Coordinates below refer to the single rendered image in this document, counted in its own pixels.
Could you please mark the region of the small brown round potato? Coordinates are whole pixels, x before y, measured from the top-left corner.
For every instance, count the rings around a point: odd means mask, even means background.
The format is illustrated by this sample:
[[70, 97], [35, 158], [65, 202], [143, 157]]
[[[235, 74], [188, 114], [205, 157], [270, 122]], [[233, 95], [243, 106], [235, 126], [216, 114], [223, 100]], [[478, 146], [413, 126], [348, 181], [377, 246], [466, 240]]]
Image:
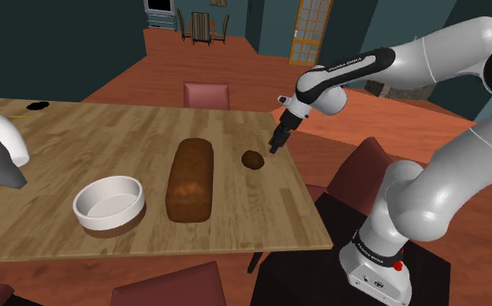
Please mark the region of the small brown round potato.
[[264, 165], [263, 156], [254, 150], [246, 150], [242, 155], [243, 165], [251, 170], [259, 170]]

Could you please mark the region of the white vase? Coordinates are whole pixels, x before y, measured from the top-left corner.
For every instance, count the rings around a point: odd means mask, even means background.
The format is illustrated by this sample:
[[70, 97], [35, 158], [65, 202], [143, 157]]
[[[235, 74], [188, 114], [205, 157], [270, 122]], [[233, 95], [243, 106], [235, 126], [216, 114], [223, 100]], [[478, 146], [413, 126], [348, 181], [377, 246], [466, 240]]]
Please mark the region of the white vase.
[[9, 151], [10, 157], [17, 167], [24, 166], [30, 160], [21, 133], [12, 122], [2, 115], [0, 115], [0, 142]]

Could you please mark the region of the dark robot stand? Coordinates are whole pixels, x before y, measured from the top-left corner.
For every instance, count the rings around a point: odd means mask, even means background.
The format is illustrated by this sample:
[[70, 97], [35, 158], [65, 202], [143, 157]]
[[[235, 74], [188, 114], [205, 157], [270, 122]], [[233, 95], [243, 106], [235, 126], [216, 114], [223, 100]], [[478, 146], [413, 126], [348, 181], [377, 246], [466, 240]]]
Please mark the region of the dark robot stand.
[[[339, 251], [366, 216], [323, 193], [316, 208], [334, 244], [332, 249], [272, 252], [260, 264], [250, 306], [386, 306], [352, 287]], [[449, 306], [450, 263], [408, 242], [403, 262], [410, 272], [409, 306]]]

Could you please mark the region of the grey fireplace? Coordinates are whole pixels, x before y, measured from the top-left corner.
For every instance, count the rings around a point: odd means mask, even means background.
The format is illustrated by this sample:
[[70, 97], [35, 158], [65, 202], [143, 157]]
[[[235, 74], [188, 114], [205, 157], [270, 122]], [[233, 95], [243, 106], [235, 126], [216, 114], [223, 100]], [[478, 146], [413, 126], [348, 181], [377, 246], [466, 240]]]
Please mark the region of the grey fireplace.
[[146, 27], [177, 31], [174, 0], [143, 0]]

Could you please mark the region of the dark wooden slatted chair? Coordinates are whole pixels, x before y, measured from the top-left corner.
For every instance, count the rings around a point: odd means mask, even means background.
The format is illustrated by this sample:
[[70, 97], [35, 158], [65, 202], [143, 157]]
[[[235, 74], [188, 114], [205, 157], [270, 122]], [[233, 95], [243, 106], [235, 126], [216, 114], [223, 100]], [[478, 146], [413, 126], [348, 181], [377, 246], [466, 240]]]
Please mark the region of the dark wooden slatted chair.
[[229, 23], [229, 14], [226, 14], [224, 19], [223, 19], [222, 30], [221, 31], [213, 30], [212, 34], [211, 34], [211, 38], [213, 40], [221, 41], [221, 42], [225, 43], [228, 23]]
[[180, 24], [182, 40], [185, 40], [186, 38], [191, 38], [191, 31], [185, 27], [185, 22], [184, 22], [182, 12], [179, 9], [176, 9], [176, 13], [177, 13], [177, 18], [178, 18], [178, 21]]
[[211, 44], [210, 20], [208, 13], [191, 13], [191, 39], [192, 43]]

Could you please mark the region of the wooden door with glass panes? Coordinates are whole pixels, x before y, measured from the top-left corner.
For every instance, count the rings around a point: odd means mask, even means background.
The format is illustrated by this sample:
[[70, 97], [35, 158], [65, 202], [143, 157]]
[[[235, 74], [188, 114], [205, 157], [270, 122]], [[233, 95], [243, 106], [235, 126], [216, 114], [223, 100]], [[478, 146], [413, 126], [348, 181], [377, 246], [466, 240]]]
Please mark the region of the wooden door with glass panes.
[[314, 66], [333, 0], [300, 0], [288, 64]]

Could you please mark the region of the wooden dining table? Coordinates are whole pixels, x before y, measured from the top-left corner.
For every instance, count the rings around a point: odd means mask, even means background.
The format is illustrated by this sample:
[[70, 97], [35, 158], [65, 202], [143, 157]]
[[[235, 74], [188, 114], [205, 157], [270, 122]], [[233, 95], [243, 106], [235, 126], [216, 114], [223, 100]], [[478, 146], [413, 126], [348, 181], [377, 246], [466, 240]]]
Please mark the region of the wooden dining table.
[[[286, 148], [269, 153], [268, 112], [54, 102], [36, 112], [0, 99], [30, 153], [20, 190], [0, 186], [0, 262], [106, 256], [168, 256], [330, 249], [333, 245]], [[203, 223], [173, 223], [164, 203], [178, 144], [212, 143], [214, 204]], [[246, 168], [246, 150], [264, 165]], [[114, 238], [88, 236], [72, 209], [76, 194], [106, 176], [132, 176], [147, 212]]]

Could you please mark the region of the brown bread loaf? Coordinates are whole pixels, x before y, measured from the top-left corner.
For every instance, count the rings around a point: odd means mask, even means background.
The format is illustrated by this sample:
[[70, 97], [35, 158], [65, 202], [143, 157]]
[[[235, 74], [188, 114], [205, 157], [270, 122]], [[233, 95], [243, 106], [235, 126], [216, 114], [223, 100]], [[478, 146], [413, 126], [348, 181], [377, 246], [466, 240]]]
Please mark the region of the brown bread loaf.
[[175, 223], [202, 223], [212, 209], [214, 151], [202, 138], [188, 138], [177, 147], [171, 166], [165, 205]]

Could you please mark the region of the white round bowl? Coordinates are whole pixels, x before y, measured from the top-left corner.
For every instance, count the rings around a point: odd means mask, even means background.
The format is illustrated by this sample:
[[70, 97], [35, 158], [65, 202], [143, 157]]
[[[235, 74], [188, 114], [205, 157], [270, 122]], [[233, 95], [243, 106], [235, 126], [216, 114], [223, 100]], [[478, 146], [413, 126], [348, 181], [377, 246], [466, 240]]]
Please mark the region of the white round bowl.
[[112, 230], [140, 214], [145, 198], [143, 186], [130, 176], [107, 176], [84, 187], [72, 209], [87, 230]]

